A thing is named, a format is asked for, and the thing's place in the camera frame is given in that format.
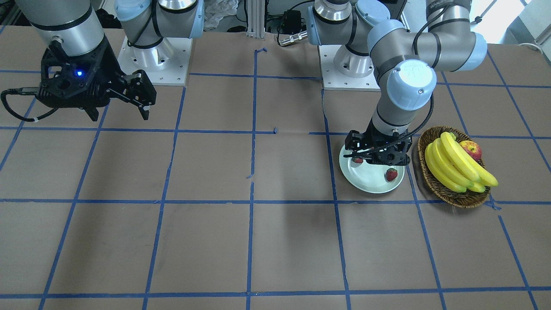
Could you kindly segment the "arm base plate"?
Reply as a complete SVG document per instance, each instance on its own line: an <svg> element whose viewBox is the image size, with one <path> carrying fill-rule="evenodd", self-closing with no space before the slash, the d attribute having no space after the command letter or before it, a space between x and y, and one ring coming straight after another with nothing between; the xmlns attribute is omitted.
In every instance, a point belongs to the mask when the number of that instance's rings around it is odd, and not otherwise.
<svg viewBox="0 0 551 310"><path fill-rule="evenodd" d="M380 91L369 56L354 54L345 45L322 45L319 63L325 90Z"/></svg>
<svg viewBox="0 0 551 310"><path fill-rule="evenodd" d="M138 49L128 47L124 40L118 62L127 74L143 69L156 86L185 86L193 42L189 38L164 38L155 47Z"/></svg>

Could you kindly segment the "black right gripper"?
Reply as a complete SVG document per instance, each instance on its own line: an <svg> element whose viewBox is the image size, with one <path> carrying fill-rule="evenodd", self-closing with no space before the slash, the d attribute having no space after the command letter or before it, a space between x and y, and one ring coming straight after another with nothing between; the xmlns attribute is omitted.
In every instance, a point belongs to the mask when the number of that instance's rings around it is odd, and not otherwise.
<svg viewBox="0 0 551 310"><path fill-rule="evenodd" d="M117 98L136 106L143 120L149 120L149 110L156 103L157 91L146 71L138 69L125 75L107 37L103 37L95 51L99 54L90 71L94 73L94 78L87 90L84 107L89 118L97 122L98 108L107 106L110 99Z"/></svg>

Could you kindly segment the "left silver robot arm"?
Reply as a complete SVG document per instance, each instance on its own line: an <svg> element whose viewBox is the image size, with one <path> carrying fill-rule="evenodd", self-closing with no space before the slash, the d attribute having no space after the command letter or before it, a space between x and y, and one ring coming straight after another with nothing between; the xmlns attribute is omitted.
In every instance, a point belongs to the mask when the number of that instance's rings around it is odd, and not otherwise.
<svg viewBox="0 0 551 310"><path fill-rule="evenodd" d="M413 33L378 0L315 0L308 8L309 42L338 46L333 68L353 79L372 76L381 91L366 131L348 133L346 158L408 165L408 127L433 102L436 73L475 69L486 55L470 9L470 0L427 0L426 24Z"/></svg>

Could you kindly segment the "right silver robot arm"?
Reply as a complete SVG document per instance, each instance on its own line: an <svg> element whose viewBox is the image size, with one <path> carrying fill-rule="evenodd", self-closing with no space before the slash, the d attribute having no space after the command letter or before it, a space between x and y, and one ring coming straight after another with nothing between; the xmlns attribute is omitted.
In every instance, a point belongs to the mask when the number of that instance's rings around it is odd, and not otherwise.
<svg viewBox="0 0 551 310"><path fill-rule="evenodd" d="M117 0L117 19L138 66L125 73L90 1L18 0L16 4L47 44L39 86L1 94L6 111L25 122L70 108L97 121L98 108L108 106L112 98L136 106L148 120L157 98L148 74L175 62L169 38L199 38L204 29L202 0Z"/></svg>

